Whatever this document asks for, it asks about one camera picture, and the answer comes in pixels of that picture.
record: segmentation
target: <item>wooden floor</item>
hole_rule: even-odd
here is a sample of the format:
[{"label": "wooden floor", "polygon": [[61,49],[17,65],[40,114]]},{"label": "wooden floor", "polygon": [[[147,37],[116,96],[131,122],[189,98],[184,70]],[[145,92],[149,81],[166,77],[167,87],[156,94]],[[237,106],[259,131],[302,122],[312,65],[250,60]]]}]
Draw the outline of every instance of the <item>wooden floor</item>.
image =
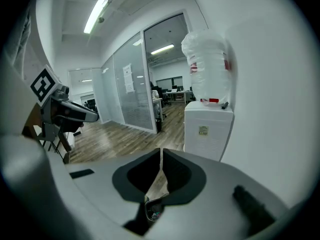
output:
[{"label": "wooden floor", "polygon": [[134,129],[116,122],[85,123],[82,134],[75,137],[70,163],[97,161],[127,156],[137,151],[167,148],[183,151],[185,142],[184,113],[186,105],[172,103],[162,110],[167,117],[158,134]]}]

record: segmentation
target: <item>office room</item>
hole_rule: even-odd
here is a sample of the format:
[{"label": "office room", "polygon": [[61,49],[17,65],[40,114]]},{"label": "office room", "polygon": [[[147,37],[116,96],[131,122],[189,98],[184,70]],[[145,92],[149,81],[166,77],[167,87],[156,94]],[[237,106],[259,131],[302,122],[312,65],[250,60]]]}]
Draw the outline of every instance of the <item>office room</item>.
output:
[{"label": "office room", "polygon": [[5,185],[30,184],[14,195],[58,239],[277,231],[320,163],[319,47],[291,2],[30,0],[0,84]]}]

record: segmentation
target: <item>desk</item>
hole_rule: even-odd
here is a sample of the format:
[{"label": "desk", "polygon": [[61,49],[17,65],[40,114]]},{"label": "desk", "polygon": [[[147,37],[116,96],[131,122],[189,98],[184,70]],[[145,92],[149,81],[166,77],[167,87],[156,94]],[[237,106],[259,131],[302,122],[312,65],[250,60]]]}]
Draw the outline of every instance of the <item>desk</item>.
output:
[{"label": "desk", "polygon": [[184,91],[177,91],[177,92],[165,92],[165,93],[163,93],[164,95],[166,94],[166,95],[168,95],[168,94],[184,94],[184,104],[186,104],[187,102],[186,102],[186,94],[193,94],[193,92],[192,91],[187,91],[187,90],[184,90]]},{"label": "desk", "polygon": [[164,118],[162,116],[162,107],[161,107],[161,101],[162,101],[162,98],[156,98],[156,99],[153,99],[152,100],[152,103],[155,104],[155,103],[159,103],[159,108],[160,108],[160,118],[161,118],[161,123],[164,122]]}]

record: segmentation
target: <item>table leg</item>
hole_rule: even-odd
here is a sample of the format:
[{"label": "table leg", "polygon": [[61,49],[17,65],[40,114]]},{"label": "table leg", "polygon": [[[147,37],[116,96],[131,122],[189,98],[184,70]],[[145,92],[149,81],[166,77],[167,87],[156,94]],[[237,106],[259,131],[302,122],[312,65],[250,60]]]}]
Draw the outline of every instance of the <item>table leg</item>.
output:
[{"label": "table leg", "polygon": [[161,107],[161,100],[159,101],[159,107],[160,107],[160,117],[161,117],[161,123],[164,122],[164,117],[162,115],[162,107]]}]

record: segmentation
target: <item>light fixture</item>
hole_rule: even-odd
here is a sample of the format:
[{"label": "light fixture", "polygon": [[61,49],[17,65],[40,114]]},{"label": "light fixture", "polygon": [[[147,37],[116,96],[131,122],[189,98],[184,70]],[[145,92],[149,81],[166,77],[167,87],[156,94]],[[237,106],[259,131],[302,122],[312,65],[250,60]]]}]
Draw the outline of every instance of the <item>light fixture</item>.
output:
[{"label": "light fixture", "polygon": [[98,0],[89,16],[89,19],[85,25],[84,33],[90,34],[91,30],[93,29],[97,18],[99,17],[100,13],[102,12],[103,8],[106,6],[109,0]]},{"label": "light fixture", "polygon": [[173,44],[170,44],[170,45],[168,45],[168,46],[166,46],[166,47],[163,47],[163,48],[160,48],[160,49],[158,49],[158,50],[155,50],[155,51],[151,52],[151,54],[152,54],[152,55],[155,55],[155,54],[160,53],[160,52],[162,52],[162,51],[171,49],[171,48],[173,48],[173,47],[175,47],[175,46],[174,46]]},{"label": "light fixture", "polygon": [[139,39],[138,41],[136,41],[133,45],[134,46],[138,46],[138,45],[140,45],[141,44],[141,42],[142,42],[142,40],[141,39]]}]

